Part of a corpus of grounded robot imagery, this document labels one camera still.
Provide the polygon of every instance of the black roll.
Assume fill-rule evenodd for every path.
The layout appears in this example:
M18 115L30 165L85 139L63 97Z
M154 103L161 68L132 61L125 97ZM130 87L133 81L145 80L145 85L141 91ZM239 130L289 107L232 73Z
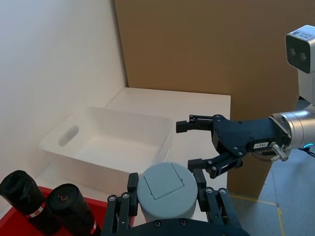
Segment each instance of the black roll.
M74 236L100 236L100 227L77 186L67 183L55 188L47 206Z
M46 207L43 193L26 172L9 174L0 184L0 195L44 235L53 235L59 230L60 224Z

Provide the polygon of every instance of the cardboard box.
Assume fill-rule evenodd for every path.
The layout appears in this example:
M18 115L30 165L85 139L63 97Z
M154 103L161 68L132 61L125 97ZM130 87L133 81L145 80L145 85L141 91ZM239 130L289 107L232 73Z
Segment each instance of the cardboard box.
M130 87L229 94L234 120L294 109L298 76L284 37L315 25L315 1L115 0L115 7ZM258 197L270 167L247 156L229 172L228 189Z

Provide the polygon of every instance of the gray floor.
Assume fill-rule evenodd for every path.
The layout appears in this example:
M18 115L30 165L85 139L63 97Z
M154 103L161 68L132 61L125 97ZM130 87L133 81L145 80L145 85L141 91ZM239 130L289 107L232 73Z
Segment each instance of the gray floor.
M297 109L306 106L299 101ZM272 165L258 201L233 195L232 201L251 236L313 236L314 196L315 159L293 150L288 161Z

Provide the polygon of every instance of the camera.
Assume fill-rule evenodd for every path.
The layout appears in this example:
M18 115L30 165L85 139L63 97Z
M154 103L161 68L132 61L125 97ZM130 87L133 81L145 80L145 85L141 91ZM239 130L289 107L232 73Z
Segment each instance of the camera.
M315 72L315 27L306 25L292 31L285 43L290 65L307 74Z

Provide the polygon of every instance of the yellow tape line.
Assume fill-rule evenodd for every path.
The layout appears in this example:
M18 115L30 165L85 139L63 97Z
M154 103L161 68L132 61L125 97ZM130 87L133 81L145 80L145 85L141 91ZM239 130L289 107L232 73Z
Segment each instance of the yellow tape line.
M278 217L279 217L279 223L280 223L280 230L281 230L281 236L285 236L284 233L284 223L282 221L282 212L279 207L277 207Z
M277 205L276 203L261 201L261 200L255 199L255 198L237 196L237 195L233 195L233 194L229 194L229 195L230 195L230 197L232 197L232 198L238 198L238 199L247 200L247 201L252 201L252 202L264 203L264 204L269 204L269 205L273 205L273 206L276 206L276 205Z

